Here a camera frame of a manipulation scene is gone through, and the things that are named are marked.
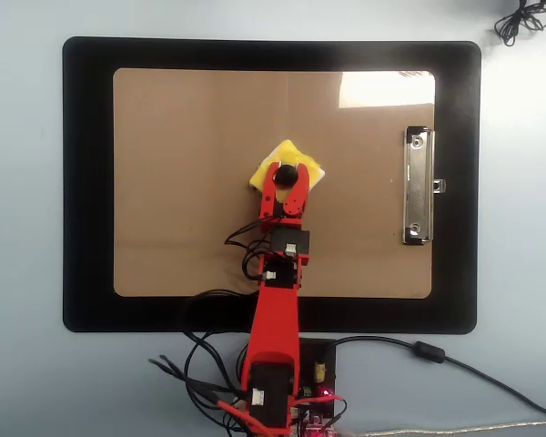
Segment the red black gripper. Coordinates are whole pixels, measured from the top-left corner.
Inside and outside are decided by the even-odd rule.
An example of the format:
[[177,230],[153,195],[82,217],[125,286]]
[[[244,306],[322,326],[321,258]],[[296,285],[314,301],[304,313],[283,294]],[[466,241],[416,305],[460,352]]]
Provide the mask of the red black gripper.
[[263,185],[260,207],[261,229],[270,236],[272,251],[288,256],[308,255],[310,233],[302,228],[300,216],[309,193],[309,172],[305,164],[281,166],[281,187],[288,190],[283,204],[287,216],[279,217],[275,176],[279,162],[269,165]]

